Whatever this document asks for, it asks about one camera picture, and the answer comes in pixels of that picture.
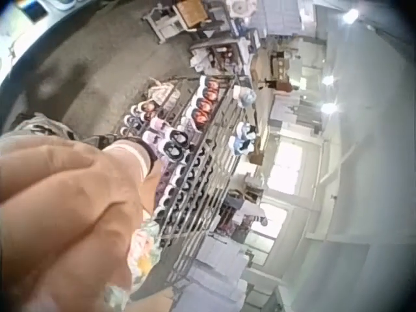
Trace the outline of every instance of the window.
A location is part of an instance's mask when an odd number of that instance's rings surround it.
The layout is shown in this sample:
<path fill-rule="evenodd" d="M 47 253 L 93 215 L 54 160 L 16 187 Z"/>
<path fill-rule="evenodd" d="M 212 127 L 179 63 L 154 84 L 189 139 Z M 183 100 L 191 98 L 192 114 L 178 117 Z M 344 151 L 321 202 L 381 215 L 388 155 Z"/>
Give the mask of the window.
<path fill-rule="evenodd" d="M 281 142 L 274 157 L 274 165 L 267 179 L 267 186 L 286 194 L 294 194 L 302 165 L 302 148 Z"/>
<path fill-rule="evenodd" d="M 253 262 L 264 265 L 286 219 L 287 211 L 268 203 L 261 203 L 260 207 L 266 213 L 268 224 L 262 226 L 260 222 L 254 222 L 244 244 L 254 254 Z"/>

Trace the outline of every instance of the fan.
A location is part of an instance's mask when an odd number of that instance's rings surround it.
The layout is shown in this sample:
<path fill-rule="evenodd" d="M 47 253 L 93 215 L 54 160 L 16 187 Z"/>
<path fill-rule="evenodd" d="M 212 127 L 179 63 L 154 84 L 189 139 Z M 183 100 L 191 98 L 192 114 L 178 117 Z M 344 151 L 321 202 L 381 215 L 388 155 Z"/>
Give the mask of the fan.
<path fill-rule="evenodd" d="M 257 0 L 226 0 L 231 18 L 249 18 L 257 10 Z"/>

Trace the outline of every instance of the stack of boxes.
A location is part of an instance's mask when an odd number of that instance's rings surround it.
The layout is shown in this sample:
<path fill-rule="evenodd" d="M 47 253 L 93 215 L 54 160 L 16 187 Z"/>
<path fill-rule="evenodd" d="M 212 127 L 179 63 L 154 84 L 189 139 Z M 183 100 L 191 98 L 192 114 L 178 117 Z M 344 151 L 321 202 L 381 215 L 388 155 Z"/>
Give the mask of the stack of boxes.
<path fill-rule="evenodd" d="M 240 277 L 248 260 L 239 243 L 227 237 L 206 236 L 189 270 L 189 283 L 173 311 L 240 311 L 247 289 L 247 282 Z"/>

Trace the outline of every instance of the gray floor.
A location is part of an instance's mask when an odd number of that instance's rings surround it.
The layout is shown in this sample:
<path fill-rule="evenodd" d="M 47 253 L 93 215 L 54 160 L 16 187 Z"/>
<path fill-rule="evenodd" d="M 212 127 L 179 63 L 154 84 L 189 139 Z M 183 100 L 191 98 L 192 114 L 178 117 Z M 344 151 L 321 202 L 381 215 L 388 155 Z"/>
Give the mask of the gray floor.
<path fill-rule="evenodd" d="M 149 77 L 195 74 L 190 38 L 157 43 L 142 16 L 154 0 L 125 2 L 106 14 L 86 9 L 41 40 L 12 73 L 9 101 L 45 113 L 82 136 L 108 133 Z"/>

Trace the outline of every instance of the shoe rack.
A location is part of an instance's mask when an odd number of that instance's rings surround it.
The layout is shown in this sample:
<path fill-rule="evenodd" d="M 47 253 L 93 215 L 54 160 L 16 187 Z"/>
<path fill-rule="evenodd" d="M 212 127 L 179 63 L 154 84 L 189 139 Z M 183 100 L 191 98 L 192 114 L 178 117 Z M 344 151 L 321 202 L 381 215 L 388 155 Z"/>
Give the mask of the shoe rack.
<path fill-rule="evenodd" d="M 155 114 L 171 127 L 185 132 L 193 146 L 185 161 L 169 162 L 164 166 L 155 199 L 157 208 L 153 218 L 161 227 L 158 243 L 164 249 L 161 262 L 164 258 L 173 257 L 169 251 L 173 246 L 182 246 L 167 278 L 170 285 L 186 276 L 204 234 L 219 212 L 239 162 L 239 156 L 235 156 L 228 146 L 237 124 L 247 120 L 245 110 L 233 99 L 233 87 L 239 84 L 239 80 L 230 75 L 213 77 L 219 82 L 218 98 L 209 121 L 199 131 L 191 124 L 189 110 L 199 88 L 200 77 L 169 79 L 173 88 L 158 105 Z M 137 102 L 146 100 L 145 97 L 138 95 Z M 118 134 L 125 127 L 123 122 L 120 123 Z M 123 135 L 141 138 L 149 128 L 150 121 L 144 121 L 140 127 L 128 127 L 127 133 L 124 129 Z M 160 210 L 163 196 L 168 200 L 163 202 L 164 209 Z"/>

